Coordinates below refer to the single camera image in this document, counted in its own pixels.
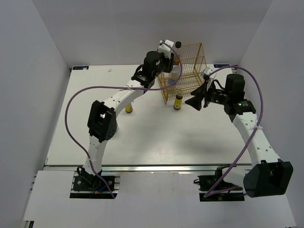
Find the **dark sauce bottle red label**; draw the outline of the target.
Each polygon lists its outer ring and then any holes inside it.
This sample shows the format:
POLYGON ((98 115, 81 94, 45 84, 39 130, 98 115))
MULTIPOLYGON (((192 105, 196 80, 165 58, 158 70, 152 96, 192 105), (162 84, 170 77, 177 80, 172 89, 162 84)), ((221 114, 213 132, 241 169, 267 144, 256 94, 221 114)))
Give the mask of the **dark sauce bottle red label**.
POLYGON ((174 56, 174 62, 173 62, 174 66, 178 66, 180 64, 179 57, 181 57, 181 54, 180 54, 181 46, 182 46, 182 43, 180 41, 175 42, 174 50, 175 50, 176 54, 174 56))

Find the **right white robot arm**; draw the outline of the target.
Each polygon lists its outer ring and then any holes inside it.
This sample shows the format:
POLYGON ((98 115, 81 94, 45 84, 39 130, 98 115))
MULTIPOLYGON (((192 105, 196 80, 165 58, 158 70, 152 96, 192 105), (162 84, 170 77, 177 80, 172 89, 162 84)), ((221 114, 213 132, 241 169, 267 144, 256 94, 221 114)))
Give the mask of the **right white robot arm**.
POLYGON ((255 107, 245 99, 244 77, 229 74, 225 86, 220 88, 216 88, 217 80, 213 77, 204 75, 203 78, 204 83, 191 92, 192 98, 185 103, 196 110, 206 108, 210 103, 222 105, 245 143, 242 152, 249 153, 252 164, 249 170, 238 167, 235 162, 218 167, 205 196, 237 187, 244 189, 251 198, 284 195, 293 174, 293 166, 279 157, 266 138, 255 107))

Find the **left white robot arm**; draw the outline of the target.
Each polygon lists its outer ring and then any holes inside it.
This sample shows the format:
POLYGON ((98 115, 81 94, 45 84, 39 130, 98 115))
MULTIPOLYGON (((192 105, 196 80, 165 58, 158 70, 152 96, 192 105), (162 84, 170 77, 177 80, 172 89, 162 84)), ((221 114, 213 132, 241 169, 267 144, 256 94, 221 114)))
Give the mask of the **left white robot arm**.
POLYGON ((98 174, 102 172, 102 159, 106 144, 116 133, 118 114, 131 101, 146 93, 154 85, 155 79, 160 73, 172 71, 176 55, 174 50, 149 51, 143 64, 136 69, 126 84, 127 89, 121 89, 102 102, 94 101, 92 103, 87 123, 90 136, 88 158, 83 167, 77 168, 78 175, 89 189, 94 190, 100 185, 98 174))

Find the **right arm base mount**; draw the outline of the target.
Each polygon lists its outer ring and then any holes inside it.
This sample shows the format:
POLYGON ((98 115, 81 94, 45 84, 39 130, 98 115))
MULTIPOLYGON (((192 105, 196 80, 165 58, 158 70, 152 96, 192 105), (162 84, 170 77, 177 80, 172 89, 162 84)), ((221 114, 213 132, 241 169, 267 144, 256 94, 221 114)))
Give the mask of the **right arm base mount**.
POLYGON ((204 194, 216 183, 216 181, 222 176, 223 169, 228 168, 226 166, 218 166, 212 175, 200 175, 193 181, 194 184, 199 187, 199 200, 200 202, 233 202, 244 201, 245 195, 241 187, 236 188, 232 183, 224 182, 223 180, 219 185, 215 187, 213 191, 221 191, 214 195, 204 197, 204 194))

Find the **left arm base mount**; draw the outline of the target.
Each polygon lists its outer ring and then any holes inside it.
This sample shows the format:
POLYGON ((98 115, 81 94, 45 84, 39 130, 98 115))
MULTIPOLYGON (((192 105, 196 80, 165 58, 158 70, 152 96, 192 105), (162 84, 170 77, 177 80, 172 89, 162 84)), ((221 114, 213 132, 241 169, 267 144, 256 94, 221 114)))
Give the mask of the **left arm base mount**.
POLYGON ((69 197, 71 199, 115 199, 119 191, 120 177, 105 175, 102 178, 104 181, 96 175, 87 173, 83 167, 77 167, 69 197))

